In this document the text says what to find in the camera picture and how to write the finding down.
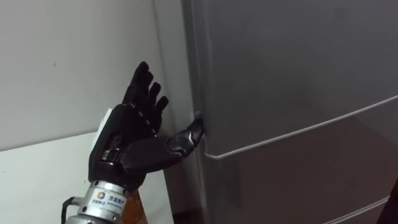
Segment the black robotic finger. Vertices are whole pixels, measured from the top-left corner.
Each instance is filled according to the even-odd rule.
[[[152,80],[154,79],[154,75],[151,72],[147,72],[142,80],[140,81],[140,86],[142,88],[142,92],[144,93],[144,96],[148,95],[149,92],[149,85],[152,82]]]
[[[159,92],[160,92],[160,89],[161,89],[160,84],[157,83],[157,82],[155,82],[155,83],[152,85],[152,87],[150,88],[150,90],[149,90],[148,98],[149,98],[149,101],[150,101],[153,105],[155,105],[155,103],[156,103],[156,98],[157,98],[157,95],[158,95]]]
[[[136,71],[134,72],[134,75],[132,76],[131,83],[133,82],[140,82],[145,74],[149,71],[149,66],[146,64],[146,62],[141,62]]]
[[[162,96],[161,99],[156,103],[156,110],[162,112],[168,105],[169,100],[166,96]]]
[[[120,158],[123,169],[129,175],[142,175],[179,163],[182,156],[169,149],[168,140],[168,136],[161,136],[129,145]]]
[[[134,142],[121,155],[122,167],[129,175],[169,168],[189,156],[202,136],[203,121],[199,118],[171,138],[161,136]]]

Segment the robotic hand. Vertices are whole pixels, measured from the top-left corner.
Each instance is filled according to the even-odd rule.
[[[72,197],[64,202],[62,224],[69,205],[80,207],[67,224],[117,223],[128,195],[142,185],[147,173],[179,163],[198,146],[203,136],[201,118],[173,137],[156,135],[169,101],[163,96],[156,102],[160,85],[155,82],[149,88],[153,78],[142,62],[90,154],[90,188],[84,198]]]

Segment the white panel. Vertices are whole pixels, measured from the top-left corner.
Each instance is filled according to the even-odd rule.
[[[0,150],[94,131],[142,60],[164,83],[148,0],[0,1],[0,30]]]
[[[64,200],[82,197],[89,186],[88,158],[95,134],[0,152],[0,223],[60,223]],[[147,175],[139,189],[150,224],[171,224],[162,171]],[[68,215],[76,214],[76,207]]]

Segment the gray refrigerator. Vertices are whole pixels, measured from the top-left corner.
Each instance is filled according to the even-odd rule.
[[[398,1],[182,1],[206,223],[375,223],[398,175]]]

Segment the white wall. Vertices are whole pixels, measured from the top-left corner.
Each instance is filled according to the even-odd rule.
[[[148,0],[3,0],[0,32],[0,150],[94,131],[142,60],[164,84]]]

